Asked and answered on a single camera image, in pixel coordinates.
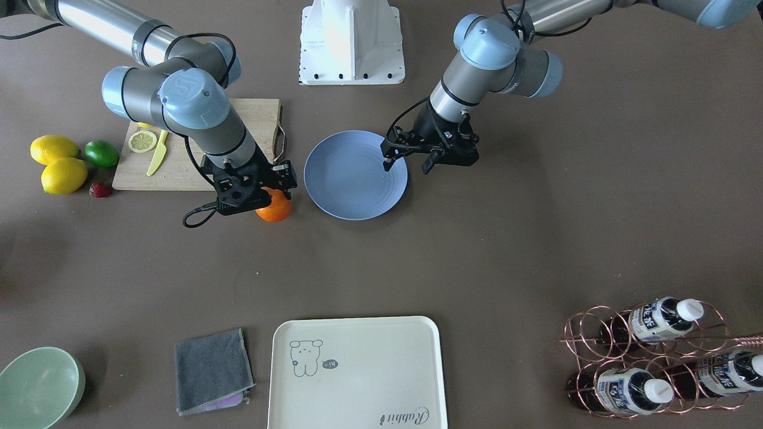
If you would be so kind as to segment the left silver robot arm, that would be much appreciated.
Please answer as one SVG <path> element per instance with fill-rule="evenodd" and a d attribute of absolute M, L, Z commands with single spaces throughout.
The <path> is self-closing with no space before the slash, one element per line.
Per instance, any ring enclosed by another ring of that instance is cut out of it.
<path fill-rule="evenodd" d="M 438 165 L 471 166 L 479 160 L 479 136 L 471 114 L 485 95 L 515 94 L 543 98 L 553 93 L 563 76 L 561 60 L 536 49 L 537 39 L 567 36 L 595 16 L 632 1 L 523 1 L 486 17 L 469 14 L 453 35 L 455 57 L 430 95 L 411 130 L 392 124 L 380 150 L 384 170 L 399 158 L 425 154 L 422 171 Z"/>

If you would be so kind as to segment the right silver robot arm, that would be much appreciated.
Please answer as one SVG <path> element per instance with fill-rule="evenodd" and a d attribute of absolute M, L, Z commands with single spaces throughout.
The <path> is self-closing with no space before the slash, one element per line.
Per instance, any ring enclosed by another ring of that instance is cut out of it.
<path fill-rule="evenodd" d="M 136 67 L 104 77 L 104 105 L 198 145 L 204 155 L 194 167 L 217 196 L 194 213 L 229 216 L 269 207 L 276 197 L 291 200 L 291 163 L 269 162 L 227 96 L 241 68 L 229 38 L 203 44 L 196 33 L 183 35 L 115 1 L 2 2 L 2 17 L 22 14 L 76 28 L 134 58 Z"/>

